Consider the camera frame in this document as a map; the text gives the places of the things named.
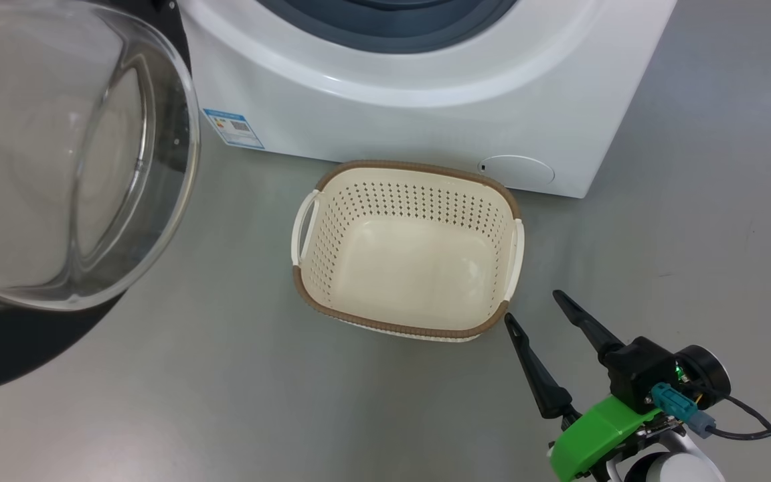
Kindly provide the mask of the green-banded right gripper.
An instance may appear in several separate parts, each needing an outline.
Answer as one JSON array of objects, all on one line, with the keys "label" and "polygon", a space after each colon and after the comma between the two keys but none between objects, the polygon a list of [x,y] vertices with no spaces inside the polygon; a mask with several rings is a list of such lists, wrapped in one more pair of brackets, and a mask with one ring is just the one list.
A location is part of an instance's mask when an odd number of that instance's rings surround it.
[{"label": "green-banded right gripper", "polygon": [[[586,336],[600,363],[604,363],[609,353],[624,347],[621,339],[565,292],[554,290],[553,298],[567,320]],[[544,419],[559,418],[563,423],[573,423],[555,441],[549,453],[549,463],[557,479],[573,481],[578,474],[588,473],[596,481],[618,481],[616,469],[608,468],[608,461],[615,457],[615,449],[660,414],[660,410],[653,408],[646,414],[637,414],[621,400],[609,396],[580,418],[579,412],[572,406],[569,391],[557,384],[539,360],[514,315],[506,313],[504,324],[539,415]]]}]

